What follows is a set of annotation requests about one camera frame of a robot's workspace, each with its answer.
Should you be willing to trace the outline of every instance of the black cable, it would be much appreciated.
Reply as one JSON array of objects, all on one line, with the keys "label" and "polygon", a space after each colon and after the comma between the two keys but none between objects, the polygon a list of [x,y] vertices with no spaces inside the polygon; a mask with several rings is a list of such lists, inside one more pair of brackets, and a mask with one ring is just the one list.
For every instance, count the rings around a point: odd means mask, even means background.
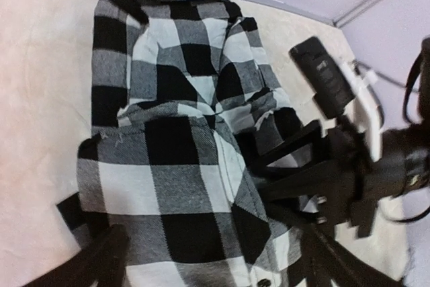
[{"label": "black cable", "polygon": [[414,223],[417,221],[422,220],[427,215],[430,214],[430,206],[426,208],[424,211],[419,213],[418,215],[415,215],[411,218],[392,218],[391,216],[388,216],[383,207],[381,206],[381,202],[378,202],[378,207],[381,211],[381,215],[383,218],[385,218],[387,221],[394,222],[394,223],[400,223],[400,224],[408,224],[408,223]]},{"label": "black cable", "polygon": [[414,123],[408,114],[409,98],[411,97],[411,93],[413,92],[413,87],[415,85],[415,82],[417,82],[417,79],[419,78],[419,75],[421,74],[420,66],[421,66],[422,62],[423,62],[423,57],[420,54],[420,55],[418,55],[417,59],[415,60],[414,64],[412,65],[411,71],[409,72],[409,75],[408,75],[408,80],[406,81],[406,90],[404,91],[402,116],[403,116],[403,120],[408,122],[409,124]]},{"label": "black cable", "polygon": [[[399,81],[397,81],[396,79],[393,79],[392,77],[389,77],[389,76],[387,76],[387,75],[385,75],[384,73],[382,73],[382,72],[379,72],[379,71],[375,71],[373,68],[371,68],[371,66],[369,66],[369,65],[367,65],[367,64],[365,64],[365,63],[363,63],[363,62],[361,62],[360,60],[354,60],[354,62],[353,62],[357,67],[363,67],[364,69],[366,69],[366,70],[373,70],[374,72],[375,72],[375,74],[377,75],[377,76],[379,76],[381,79],[383,79],[383,80],[385,80],[385,81],[387,81],[387,82],[389,82],[389,83],[391,83],[391,84],[393,84],[393,85],[395,85],[395,86],[397,86],[397,87],[399,87],[399,88],[401,88],[401,89],[406,89],[406,84],[404,84],[404,83],[401,83],[401,82],[399,82]],[[419,93],[419,90],[417,90],[417,89],[412,89],[412,93],[416,93],[416,94],[418,94]]]}]

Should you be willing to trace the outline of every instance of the shirt button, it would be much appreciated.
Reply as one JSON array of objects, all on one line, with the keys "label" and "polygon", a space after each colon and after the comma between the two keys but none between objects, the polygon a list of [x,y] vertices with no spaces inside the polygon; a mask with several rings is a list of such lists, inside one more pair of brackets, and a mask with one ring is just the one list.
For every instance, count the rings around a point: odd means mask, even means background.
[{"label": "shirt button", "polygon": [[257,284],[258,287],[270,287],[271,286],[271,281],[268,279],[262,279],[258,282]]}]

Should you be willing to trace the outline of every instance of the folded shirt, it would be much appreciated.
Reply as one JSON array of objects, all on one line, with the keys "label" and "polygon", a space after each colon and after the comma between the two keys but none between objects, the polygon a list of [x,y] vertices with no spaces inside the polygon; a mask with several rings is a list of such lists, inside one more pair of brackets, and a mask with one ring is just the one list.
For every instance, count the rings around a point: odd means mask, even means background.
[{"label": "folded shirt", "polygon": [[99,0],[92,70],[81,244],[124,225],[126,286],[299,284],[300,232],[247,170],[301,126],[255,20],[229,0]]}]

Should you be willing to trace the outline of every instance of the floor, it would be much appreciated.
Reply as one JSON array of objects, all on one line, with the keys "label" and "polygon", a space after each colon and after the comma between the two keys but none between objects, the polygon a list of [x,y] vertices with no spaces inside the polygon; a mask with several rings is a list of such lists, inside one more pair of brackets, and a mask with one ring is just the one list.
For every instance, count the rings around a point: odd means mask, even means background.
[{"label": "floor", "polygon": [[[0,286],[21,286],[78,251],[54,205],[77,190],[77,147],[89,136],[96,2],[0,0]],[[238,3],[256,18],[273,69],[303,123],[320,118],[288,51],[317,35],[333,56],[351,60],[343,34],[278,9]],[[402,216],[399,200],[383,204],[390,215]],[[393,278],[403,275],[403,227],[379,214],[370,238],[355,240],[354,233],[343,224],[338,240]]]}]

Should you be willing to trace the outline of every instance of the black phone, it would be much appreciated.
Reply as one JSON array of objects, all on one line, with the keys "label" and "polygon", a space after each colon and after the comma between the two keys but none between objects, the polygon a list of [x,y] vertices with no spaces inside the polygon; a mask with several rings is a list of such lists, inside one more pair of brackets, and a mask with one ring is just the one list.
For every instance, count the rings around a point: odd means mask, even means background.
[{"label": "black phone", "polygon": [[321,41],[313,36],[295,45],[290,50],[290,56],[314,88],[314,99],[325,117],[333,119],[342,116],[354,94]]}]

